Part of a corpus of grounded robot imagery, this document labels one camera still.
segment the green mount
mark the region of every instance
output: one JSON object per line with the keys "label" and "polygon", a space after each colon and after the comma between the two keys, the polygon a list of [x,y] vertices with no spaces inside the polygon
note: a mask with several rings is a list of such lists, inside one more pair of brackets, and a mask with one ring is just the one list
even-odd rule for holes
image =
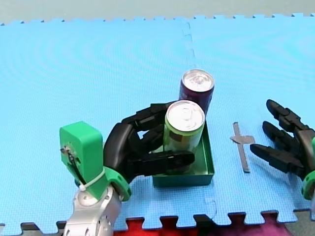
{"label": "green mount", "polygon": [[[82,121],[64,126],[60,128],[60,145],[61,148],[67,147],[70,150],[86,183],[95,179],[104,169],[105,174],[86,189],[96,199],[102,197],[110,184],[115,187],[123,201],[130,198],[131,190],[126,180],[118,172],[103,166],[103,137],[98,130]],[[62,162],[79,182],[68,156],[63,153]]]}
{"label": "green mount", "polygon": [[[315,137],[312,140],[313,154],[315,159]],[[305,199],[310,200],[315,189],[315,170],[310,172],[303,180],[302,194]]]}

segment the green can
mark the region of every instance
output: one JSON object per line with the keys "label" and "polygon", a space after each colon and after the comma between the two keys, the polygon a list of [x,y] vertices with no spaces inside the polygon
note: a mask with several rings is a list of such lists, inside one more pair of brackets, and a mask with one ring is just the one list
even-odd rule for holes
{"label": "green can", "polygon": [[[205,124],[205,113],[192,101],[180,100],[169,106],[165,115],[163,149],[195,153]],[[172,173],[189,171],[190,166]]]}

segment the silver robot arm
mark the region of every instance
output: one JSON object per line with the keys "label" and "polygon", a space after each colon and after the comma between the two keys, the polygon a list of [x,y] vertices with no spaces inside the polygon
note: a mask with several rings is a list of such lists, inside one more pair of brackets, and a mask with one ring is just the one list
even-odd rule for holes
{"label": "silver robot arm", "polygon": [[112,186],[98,201],[87,191],[78,190],[73,200],[73,214],[67,220],[64,236],[112,236],[121,211],[121,199]]}

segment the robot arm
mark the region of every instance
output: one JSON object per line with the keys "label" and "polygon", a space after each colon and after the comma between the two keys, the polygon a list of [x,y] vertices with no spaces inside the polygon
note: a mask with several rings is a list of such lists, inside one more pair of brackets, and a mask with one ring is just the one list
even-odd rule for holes
{"label": "robot arm", "polygon": [[[136,176],[162,174],[194,162],[189,151],[151,153],[162,146],[170,104],[151,104],[123,119],[104,148],[101,133],[84,122],[60,129],[62,162],[79,185],[65,236],[112,236],[121,202],[130,198],[129,183]],[[148,132],[140,139],[139,131]]]}

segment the red fabric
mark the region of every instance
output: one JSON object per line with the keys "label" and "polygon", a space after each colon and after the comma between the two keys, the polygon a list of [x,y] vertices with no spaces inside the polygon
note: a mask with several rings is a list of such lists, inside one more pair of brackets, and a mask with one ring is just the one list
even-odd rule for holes
{"label": "red fabric", "polygon": [[176,219],[163,219],[163,228],[160,230],[141,229],[143,220],[127,221],[129,230],[116,232],[114,236],[198,236],[198,229],[177,229]]}
{"label": "red fabric", "polygon": [[[265,215],[266,223],[257,226],[246,226],[242,222],[242,216],[234,216],[232,225],[228,227],[216,227],[209,231],[208,236],[291,236],[283,224],[276,222],[275,216]],[[129,230],[116,232],[115,236],[198,236],[198,229],[177,229],[176,219],[163,219],[163,228],[160,230],[141,229],[142,220],[130,220],[127,222]]]}

